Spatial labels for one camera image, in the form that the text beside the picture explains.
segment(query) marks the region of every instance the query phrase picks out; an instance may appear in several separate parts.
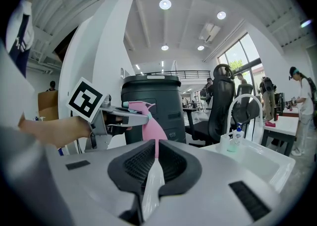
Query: gray bin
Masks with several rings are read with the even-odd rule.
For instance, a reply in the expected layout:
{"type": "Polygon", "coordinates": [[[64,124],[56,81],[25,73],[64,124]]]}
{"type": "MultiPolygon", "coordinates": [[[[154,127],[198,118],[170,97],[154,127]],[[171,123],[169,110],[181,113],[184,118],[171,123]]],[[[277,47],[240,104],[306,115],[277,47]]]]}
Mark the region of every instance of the gray bin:
{"type": "MultiPolygon", "coordinates": [[[[136,75],[124,79],[121,100],[144,101],[152,106],[149,111],[161,125],[168,140],[186,143],[181,82],[171,75],[136,75]]],[[[142,140],[142,127],[125,132],[127,144],[142,140]]]]}

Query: black cap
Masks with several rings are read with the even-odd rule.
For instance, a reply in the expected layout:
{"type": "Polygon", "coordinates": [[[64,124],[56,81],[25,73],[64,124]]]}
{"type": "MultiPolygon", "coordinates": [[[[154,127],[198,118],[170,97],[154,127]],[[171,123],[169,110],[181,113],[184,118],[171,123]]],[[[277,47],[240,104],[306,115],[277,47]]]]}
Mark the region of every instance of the black cap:
{"type": "Polygon", "coordinates": [[[289,69],[289,74],[291,77],[293,77],[293,74],[294,74],[294,71],[296,70],[297,68],[292,66],[290,69],[289,69]]]}

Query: window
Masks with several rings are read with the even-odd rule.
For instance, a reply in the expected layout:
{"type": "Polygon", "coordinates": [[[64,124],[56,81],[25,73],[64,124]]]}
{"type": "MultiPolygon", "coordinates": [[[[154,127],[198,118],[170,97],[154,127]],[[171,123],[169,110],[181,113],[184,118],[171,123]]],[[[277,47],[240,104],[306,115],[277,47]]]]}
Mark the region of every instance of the window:
{"type": "Polygon", "coordinates": [[[218,60],[219,60],[219,63],[220,63],[220,64],[228,64],[227,59],[226,59],[226,56],[225,56],[224,54],[221,55],[221,56],[218,58],[218,60]]]}
{"type": "Polygon", "coordinates": [[[248,64],[247,57],[244,53],[242,45],[237,42],[233,47],[226,51],[227,59],[229,61],[229,66],[235,70],[245,64],[248,64]]]}
{"type": "Polygon", "coordinates": [[[248,59],[249,59],[249,62],[257,59],[260,57],[258,51],[257,51],[257,48],[256,46],[254,45],[251,37],[249,34],[245,35],[241,40],[240,40],[242,46],[243,46],[243,49],[245,50],[247,56],[248,56],[248,59]]]}
{"type": "MultiPolygon", "coordinates": [[[[258,95],[261,78],[265,76],[265,72],[257,48],[249,34],[239,39],[218,60],[221,64],[229,64],[235,74],[241,72],[247,83],[253,85],[254,95],[258,95]]],[[[240,85],[237,76],[235,76],[234,82],[237,91],[240,85]]]]}
{"type": "Polygon", "coordinates": [[[264,68],[262,64],[256,65],[252,67],[252,75],[254,79],[254,88],[256,91],[256,95],[258,94],[258,90],[260,89],[261,78],[265,76],[264,68]]]}

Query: white sink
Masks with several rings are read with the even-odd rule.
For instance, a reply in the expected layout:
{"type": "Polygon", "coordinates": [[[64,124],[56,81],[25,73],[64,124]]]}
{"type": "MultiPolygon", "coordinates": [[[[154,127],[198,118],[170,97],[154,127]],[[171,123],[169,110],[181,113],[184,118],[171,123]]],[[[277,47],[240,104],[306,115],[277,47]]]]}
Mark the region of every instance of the white sink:
{"type": "MultiPolygon", "coordinates": [[[[202,149],[220,153],[220,144],[202,149]]],[[[224,155],[236,160],[280,193],[295,165],[295,160],[264,146],[243,139],[238,152],[224,155]]]]}

